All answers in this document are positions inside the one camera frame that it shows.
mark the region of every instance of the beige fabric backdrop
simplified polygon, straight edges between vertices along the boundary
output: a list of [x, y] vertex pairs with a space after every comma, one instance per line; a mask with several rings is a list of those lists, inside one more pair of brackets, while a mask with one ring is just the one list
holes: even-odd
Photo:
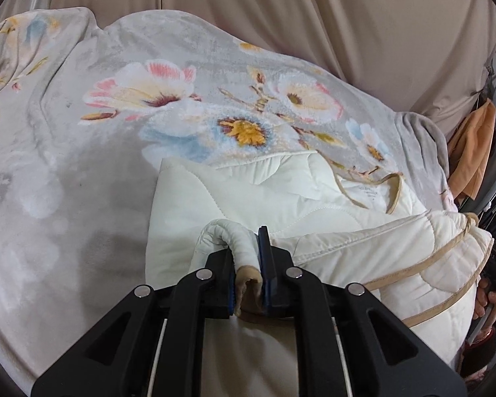
[[496, 49], [491, 0], [52, 0], [99, 26], [146, 9], [183, 10], [240, 39], [326, 68], [443, 133], [471, 110]]

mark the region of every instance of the white quilted comforter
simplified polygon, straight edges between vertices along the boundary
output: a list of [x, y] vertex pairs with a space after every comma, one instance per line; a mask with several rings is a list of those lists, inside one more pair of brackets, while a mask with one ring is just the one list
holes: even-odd
[[[365, 284], [451, 365], [493, 242], [473, 216], [426, 210], [400, 176], [377, 184], [345, 180], [316, 152], [213, 167], [164, 159], [149, 225], [147, 283], [173, 285], [204, 264], [203, 252], [220, 249], [220, 237], [201, 234], [213, 220], [253, 232], [266, 225], [273, 245], [323, 282]], [[237, 255], [232, 248], [236, 269], [254, 265], [249, 245]], [[206, 330], [203, 395], [297, 392], [291, 329], [233, 318], [209, 321]]]

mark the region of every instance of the human hand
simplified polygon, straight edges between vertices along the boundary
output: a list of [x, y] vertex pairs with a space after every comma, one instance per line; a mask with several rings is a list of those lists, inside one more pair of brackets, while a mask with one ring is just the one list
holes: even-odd
[[490, 287], [490, 280], [487, 278], [482, 278], [477, 285], [476, 292], [476, 303], [474, 307], [474, 315], [472, 315], [472, 319], [481, 318], [485, 315], [485, 308], [489, 303], [493, 305], [492, 311], [483, 325], [479, 335], [486, 335], [489, 332], [489, 329], [496, 322], [496, 292], [491, 291], [487, 294], [487, 291]]

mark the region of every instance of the beige fabric edge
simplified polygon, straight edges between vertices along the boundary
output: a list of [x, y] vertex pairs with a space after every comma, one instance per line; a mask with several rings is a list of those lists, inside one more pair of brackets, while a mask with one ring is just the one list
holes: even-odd
[[455, 303], [457, 303], [466, 293], [467, 291], [474, 285], [474, 283], [477, 280], [477, 277], [483, 270], [483, 267], [485, 264], [487, 264], [487, 260], [490, 257], [490, 253], [492, 251], [492, 246], [494, 245], [494, 239], [491, 239], [491, 242], [489, 243], [489, 246], [487, 248], [487, 252], [485, 252], [485, 256], [483, 258], [483, 261], [479, 265], [479, 267], [476, 269], [472, 277], [468, 280], [467, 283], [461, 288], [458, 292], [455, 294], [452, 294], [449, 298], [447, 298], [443, 303], [438, 304], [437, 306], [431, 307], [428, 310], [425, 310], [424, 312], [421, 312], [417, 315], [414, 315], [413, 317], [406, 318], [402, 320], [402, 322], [407, 326], [407, 327], [414, 327], [418, 326], [422, 322], [428, 321], [431, 318], [436, 317], [440, 313], [444, 312], [445, 310], [449, 309], [452, 307]]
[[241, 306], [247, 312], [260, 312], [263, 277], [254, 266], [241, 266], [235, 276], [235, 308], [237, 317], [241, 316]]
[[452, 248], [454, 248], [459, 242], [461, 242], [465, 236], [467, 235], [471, 224], [471, 220], [469, 217], [467, 217], [467, 224], [465, 225], [465, 228], [463, 231], [461, 231], [456, 237], [451, 239], [447, 244], [443, 245], [441, 248], [437, 249], [434, 253], [432, 253], [427, 259], [424, 261], [421, 261], [417, 264], [414, 264], [413, 266], [407, 267], [402, 270], [398, 270], [397, 272], [390, 273], [389, 275], [382, 276], [378, 279], [375, 279], [373, 281], [369, 281], [364, 286], [369, 290], [369, 291], [374, 291], [376, 289], [382, 288], [384, 286], [388, 286], [391, 284], [394, 284], [395, 282], [401, 281], [403, 279], [406, 279], [407, 277], [416, 275], [423, 270], [427, 269], [430, 267], [432, 264], [435, 262], [439, 261], [441, 258], [445, 256], [445, 254], [450, 251]]
[[479, 226], [479, 217], [474, 212], [466, 212], [464, 215], [476, 221], [476, 227]]
[[338, 180], [339, 177], [341, 177], [344, 180], [347, 180], [348, 182], [356, 182], [356, 183], [359, 183], [359, 184], [373, 185], [373, 186], [382, 185], [384, 182], [388, 181], [389, 179], [391, 179], [393, 177], [398, 177], [399, 183], [398, 183], [398, 186], [397, 186], [397, 191], [395, 192], [395, 198], [393, 199], [391, 205], [388, 207], [388, 210], [386, 210], [386, 214], [391, 215], [393, 213], [393, 211], [395, 210], [395, 208], [397, 207], [397, 204], [398, 204], [399, 198], [400, 198], [400, 192], [402, 191], [402, 176], [399, 173], [390, 173], [389, 175], [384, 176], [382, 179], [376, 180], [374, 182], [369, 182], [369, 181], [362, 182], [360, 180], [348, 179], [348, 178], [345, 178], [345, 177], [340, 176], [340, 175], [338, 175], [338, 174], [335, 173], [334, 180], [336, 181], [336, 184], [338, 185], [338, 188], [340, 189], [340, 191], [342, 192], [342, 194], [345, 197], [347, 197], [350, 200], [350, 202], [353, 203], [355, 206], [358, 206], [358, 207], [361, 207], [363, 209], [368, 209], [369, 210], [369, 208], [367, 206], [365, 206], [364, 204], [362, 204], [360, 201], [357, 201], [357, 200], [353, 199], [348, 194], [348, 192], [343, 187], [342, 183]]

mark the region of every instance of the beige piping trim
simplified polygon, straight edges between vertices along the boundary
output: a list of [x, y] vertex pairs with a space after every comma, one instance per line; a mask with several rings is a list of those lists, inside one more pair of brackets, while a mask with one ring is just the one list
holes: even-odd
[[455, 294], [452, 294], [449, 298], [447, 298], [443, 303], [438, 304], [437, 306], [434, 306], [428, 310], [425, 310], [424, 312], [421, 312], [417, 315], [414, 315], [412, 317], [406, 318], [402, 320], [402, 322], [407, 326], [407, 327], [414, 327], [416, 325], [421, 324], [424, 321], [428, 321], [431, 318], [434, 318], [435, 316], [439, 315], [440, 313], [444, 312], [445, 310], [449, 309], [452, 307], [455, 303], [457, 303], [466, 293], [467, 291], [474, 285], [476, 282], [477, 277], [483, 270], [483, 267], [485, 264], [487, 264], [487, 260], [489, 259], [490, 253], [492, 251], [492, 245], [494, 244], [494, 239], [491, 240], [489, 243], [489, 247], [487, 248], [487, 252], [485, 253], [485, 257], [479, 267], [476, 269], [472, 277], [469, 279], [467, 283]]
[[414, 264], [413, 266], [407, 267], [407, 268], [402, 269], [402, 270], [398, 270], [397, 272], [391, 273], [389, 275], [379, 277], [378, 279], [375, 279], [373, 281], [369, 281], [364, 286], [369, 291], [374, 291], [375, 289], [379, 289], [379, 288], [382, 288], [383, 286], [394, 284], [395, 282], [406, 279], [407, 277], [421, 273], [423, 270], [430, 267], [436, 261], [439, 261], [442, 257], [444, 257], [444, 255], [448, 251], [450, 251], [459, 242], [461, 242], [465, 238], [465, 236], [467, 235], [467, 233], [470, 229], [470, 226], [471, 226], [470, 225], [470, 219], [467, 217], [467, 223], [466, 223], [463, 231], [461, 233], [459, 233], [456, 237], [454, 237], [452, 240], [450, 240], [442, 248], [439, 248], [437, 251], [435, 251], [427, 259], [425, 259], [424, 261], [418, 262], [417, 264]]
[[342, 194], [345, 197], [347, 197], [355, 206], [361, 207], [363, 209], [369, 209], [367, 206], [365, 206], [364, 204], [362, 204], [359, 201], [356, 201], [355, 199], [353, 199], [348, 194], [348, 192], [342, 186], [342, 183], [340, 182], [339, 178], [342, 178], [342, 179], [347, 180], [349, 182], [356, 182], [358, 184], [375, 185], [376, 186], [376, 185], [382, 185], [384, 182], [386, 182], [387, 180], [389, 180], [389, 179], [391, 179], [393, 177], [397, 177], [399, 183], [397, 185], [397, 192], [395, 193], [395, 198], [393, 199], [393, 202], [391, 203], [391, 205], [389, 206], [388, 210], [386, 211], [386, 213], [388, 215], [391, 215], [393, 213], [393, 211], [395, 210], [395, 208], [397, 207], [397, 204], [398, 204], [399, 198], [400, 198], [400, 192], [402, 191], [402, 177], [398, 173], [390, 173], [389, 175], [384, 176], [382, 179], [377, 180], [377, 181], [374, 181], [374, 182], [361, 182], [361, 181], [357, 181], [357, 180], [354, 180], [354, 179], [347, 179], [347, 178], [344, 178], [343, 176], [340, 176], [340, 175], [337, 175], [337, 174], [334, 175], [334, 180], [336, 181], [336, 184], [338, 185], [338, 188], [340, 189], [340, 191], [342, 192]]
[[475, 220], [476, 227], [479, 226], [479, 217], [477, 217], [477, 215], [474, 212], [466, 212], [464, 213], [464, 215]]

